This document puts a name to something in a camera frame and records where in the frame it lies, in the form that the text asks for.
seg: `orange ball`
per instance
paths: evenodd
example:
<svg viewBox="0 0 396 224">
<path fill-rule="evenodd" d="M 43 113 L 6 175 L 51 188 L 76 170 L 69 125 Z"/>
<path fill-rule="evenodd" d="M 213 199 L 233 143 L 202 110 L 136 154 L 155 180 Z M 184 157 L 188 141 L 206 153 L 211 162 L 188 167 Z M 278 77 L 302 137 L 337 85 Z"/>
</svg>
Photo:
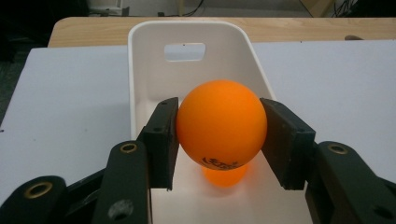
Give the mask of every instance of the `orange ball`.
<svg viewBox="0 0 396 224">
<path fill-rule="evenodd" d="M 214 80 L 193 89 L 177 112 L 177 138 L 199 164 L 232 170 L 261 150 L 267 118 L 260 99 L 244 85 Z"/>
</svg>

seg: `metal screw hole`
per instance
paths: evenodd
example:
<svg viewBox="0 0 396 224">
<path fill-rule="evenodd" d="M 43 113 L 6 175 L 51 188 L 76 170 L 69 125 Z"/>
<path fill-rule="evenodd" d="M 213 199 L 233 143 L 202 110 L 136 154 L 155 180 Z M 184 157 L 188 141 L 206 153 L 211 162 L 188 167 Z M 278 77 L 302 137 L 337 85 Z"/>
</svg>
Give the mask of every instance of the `metal screw hole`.
<svg viewBox="0 0 396 224">
<path fill-rule="evenodd" d="M 50 182 L 40 182 L 34 184 L 29 189 L 27 189 L 23 196 L 27 199 L 35 199 L 38 197 L 43 196 L 44 194 L 48 193 L 52 189 L 52 183 Z"/>
<path fill-rule="evenodd" d="M 337 154 L 347 154 L 347 149 L 339 145 L 329 145 L 328 149 Z"/>
<path fill-rule="evenodd" d="M 137 150 L 137 145 L 134 143 L 125 144 L 120 148 L 123 153 L 131 153 Z"/>
<path fill-rule="evenodd" d="M 382 206 L 374 206 L 373 211 L 378 215 L 386 219 L 393 219 L 393 214 L 387 209 Z"/>
<path fill-rule="evenodd" d="M 130 216 L 133 211 L 134 204 L 131 200 L 119 200 L 110 206 L 107 215 L 110 219 L 119 221 Z"/>
</svg>

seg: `ping pong ball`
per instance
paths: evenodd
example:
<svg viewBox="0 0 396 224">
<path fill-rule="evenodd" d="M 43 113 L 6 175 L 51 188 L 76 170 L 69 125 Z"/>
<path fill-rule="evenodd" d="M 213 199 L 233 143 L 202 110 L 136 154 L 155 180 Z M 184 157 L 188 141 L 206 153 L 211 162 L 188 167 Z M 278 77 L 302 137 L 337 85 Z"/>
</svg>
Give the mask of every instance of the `ping pong ball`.
<svg viewBox="0 0 396 224">
<path fill-rule="evenodd" d="M 213 80 L 193 89 L 177 112 L 177 138 L 187 155 L 214 170 L 238 168 L 261 150 L 267 118 L 246 86 Z"/>
</svg>

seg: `white plastic bin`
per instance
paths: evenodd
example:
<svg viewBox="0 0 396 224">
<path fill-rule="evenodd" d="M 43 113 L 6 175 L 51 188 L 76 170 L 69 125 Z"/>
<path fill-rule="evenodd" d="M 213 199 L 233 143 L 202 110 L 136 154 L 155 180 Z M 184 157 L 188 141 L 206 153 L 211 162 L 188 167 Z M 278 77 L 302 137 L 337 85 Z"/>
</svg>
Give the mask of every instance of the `white plastic bin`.
<svg viewBox="0 0 396 224">
<path fill-rule="evenodd" d="M 190 60 L 189 56 L 199 51 L 193 45 L 205 46 L 202 60 Z M 167 47 L 170 51 L 173 47 L 179 61 L 166 57 Z M 259 97 L 275 98 L 248 36 L 227 22 L 143 22 L 129 33 L 128 50 L 132 138 L 140 133 L 156 104 L 171 97 L 182 101 L 195 86 L 208 80 L 232 79 Z"/>
<path fill-rule="evenodd" d="M 155 106 L 208 80 L 240 82 L 258 97 L 275 99 L 248 36 L 220 21 L 148 21 L 128 37 L 132 138 Z M 178 151 L 174 189 L 152 189 L 153 222 L 309 223 L 304 193 L 285 191 L 259 153 L 237 185 L 208 183 L 200 166 Z"/>
</svg>

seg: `wooden tabletop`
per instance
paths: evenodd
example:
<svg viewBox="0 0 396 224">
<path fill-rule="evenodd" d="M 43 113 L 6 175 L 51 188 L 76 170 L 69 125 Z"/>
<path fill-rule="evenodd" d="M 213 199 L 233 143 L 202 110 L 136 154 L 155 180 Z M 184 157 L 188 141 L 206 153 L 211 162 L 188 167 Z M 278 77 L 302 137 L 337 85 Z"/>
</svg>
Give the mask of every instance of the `wooden tabletop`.
<svg viewBox="0 0 396 224">
<path fill-rule="evenodd" d="M 81 17 L 58 21 L 49 47 L 127 45 L 129 31 L 143 21 L 227 21 L 242 28 L 252 42 L 396 39 L 396 18 L 148 18 Z"/>
</svg>

